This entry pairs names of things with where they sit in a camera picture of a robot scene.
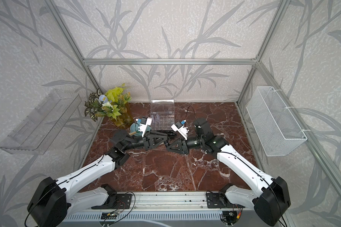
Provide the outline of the clear acrylic lipstick organizer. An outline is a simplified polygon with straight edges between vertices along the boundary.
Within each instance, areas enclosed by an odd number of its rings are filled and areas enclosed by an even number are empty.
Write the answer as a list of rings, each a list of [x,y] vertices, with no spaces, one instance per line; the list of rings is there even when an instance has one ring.
[[[173,131],[171,126],[175,123],[174,99],[151,100],[151,128],[156,131]]]

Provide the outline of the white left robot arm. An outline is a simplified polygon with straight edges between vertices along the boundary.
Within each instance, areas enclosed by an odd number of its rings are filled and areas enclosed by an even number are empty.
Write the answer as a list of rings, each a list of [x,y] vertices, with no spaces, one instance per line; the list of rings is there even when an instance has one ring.
[[[110,138],[113,147],[99,159],[58,179],[43,179],[27,207],[29,216],[39,227],[56,227],[73,213],[103,205],[111,194],[109,187],[101,186],[84,193],[80,189],[123,165],[130,157],[126,150],[149,150],[167,140],[168,135],[158,131],[140,136],[131,136],[125,130],[115,131]]]

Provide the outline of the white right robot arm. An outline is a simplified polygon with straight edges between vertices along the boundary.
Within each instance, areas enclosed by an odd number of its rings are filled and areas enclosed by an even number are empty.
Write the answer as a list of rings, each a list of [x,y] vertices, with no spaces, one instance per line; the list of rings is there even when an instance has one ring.
[[[254,209],[259,218],[272,227],[283,218],[291,206],[288,184],[283,178],[273,178],[258,169],[223,136],[215,135],[204,118],[194,122],[195,136],[188,135],[185,121],[176,122],[171,128],[181,137],[166,145],[168,151],[188,154],[190,149],[200,148],[232,169],[250,187],[248,190],[233,184],[224,187],[219,192],[224,204]]]

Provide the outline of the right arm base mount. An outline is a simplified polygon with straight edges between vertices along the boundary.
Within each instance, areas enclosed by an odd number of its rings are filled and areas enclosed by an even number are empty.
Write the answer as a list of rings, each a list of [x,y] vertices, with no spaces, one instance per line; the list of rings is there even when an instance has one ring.
[[[214,193],[211,191],[206,192],[206,202],[209,209],[221,209],[221,208],[245,208],[239,204],[231,203],[224,194]]]

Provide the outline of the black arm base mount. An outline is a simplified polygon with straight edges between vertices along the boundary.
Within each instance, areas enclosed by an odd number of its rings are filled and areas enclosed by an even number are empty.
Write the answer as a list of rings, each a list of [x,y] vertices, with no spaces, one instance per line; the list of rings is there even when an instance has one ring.
[[[113,209],[113,210],[127,210],[130,209],[130,204],[133,201],[132,194],[112,194],[103,205],[94,206],[92,210],[103,210],[103,209]]]

